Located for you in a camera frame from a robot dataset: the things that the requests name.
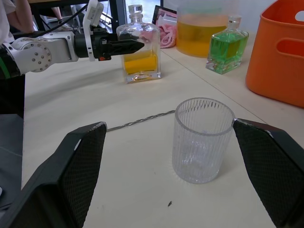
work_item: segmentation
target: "glass bottle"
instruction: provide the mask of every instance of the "glass bottle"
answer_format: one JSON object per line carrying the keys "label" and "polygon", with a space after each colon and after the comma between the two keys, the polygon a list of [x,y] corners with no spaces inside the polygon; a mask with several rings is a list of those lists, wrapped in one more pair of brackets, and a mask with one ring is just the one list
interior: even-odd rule
{"label": "glass bottle", "polygon": [[240,16],[231,16],[227,28],[212,35],[207,69],[224,74],[241,64],[249,34],[238,29],[240,22]]}
{"label": "glass bottle", "polygon": [[144,43],[137,52],[122,56],[126,83],[161,78],[160,31],[154,24],[143,23],[142,10],[142,5],[130,5],[131,23],[116,30],[118,40],[135,39]]}

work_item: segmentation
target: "yellow liquid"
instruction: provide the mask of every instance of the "yellow liquid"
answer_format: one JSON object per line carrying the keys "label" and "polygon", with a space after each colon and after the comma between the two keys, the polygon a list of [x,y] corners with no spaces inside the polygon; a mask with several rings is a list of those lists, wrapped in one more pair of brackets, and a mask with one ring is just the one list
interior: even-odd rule
{"label": "yellow liquid", "polygon": [[184,15],[177,22],[177,49],[190,56],[207,57],[211,36],[223,31],[227,17],[191,18]]}
{"label": "yellow liquid", "polygon": [[157,69],[157,55],[152,50],[124,55],[123,60],[129,75]]}

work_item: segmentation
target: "clear drinking glass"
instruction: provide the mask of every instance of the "clear drinking glass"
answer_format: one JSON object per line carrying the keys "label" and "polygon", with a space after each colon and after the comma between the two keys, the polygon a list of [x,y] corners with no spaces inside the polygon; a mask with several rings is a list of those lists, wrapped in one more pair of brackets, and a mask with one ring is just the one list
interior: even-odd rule
{"label": "clear drinking glass", "polygon": [[234,118],[229,107],[209,98],[192,98],[176,108],[172,165],[179,177],[196,184],[216,177]]}

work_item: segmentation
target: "pink cloth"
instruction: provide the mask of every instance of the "pink cloth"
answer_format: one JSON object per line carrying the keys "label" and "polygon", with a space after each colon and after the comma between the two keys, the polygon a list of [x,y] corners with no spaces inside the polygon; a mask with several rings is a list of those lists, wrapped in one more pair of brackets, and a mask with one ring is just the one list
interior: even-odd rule
{"label": "pink cloth", "polygon": [[171,48],[176,43],[176,26],[175,25],[159,25],[161,31],[161,48]]}

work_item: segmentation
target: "plastic pitcher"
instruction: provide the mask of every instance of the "plastic pitcher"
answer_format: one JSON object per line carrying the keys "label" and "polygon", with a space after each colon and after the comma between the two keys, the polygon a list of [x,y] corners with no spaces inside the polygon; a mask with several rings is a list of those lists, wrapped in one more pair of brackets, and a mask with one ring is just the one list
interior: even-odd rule
{"label": "plastic pitcher", "polygon": [[207,57],[211,36],[226,28],[234,0],[187,1],[177,10],[177,49],[190,56]]}
{"label": "plastic pitcher", "polygon": [[261,14],[246,76],[260,95],[304,108],[303,0],[278,0]]}

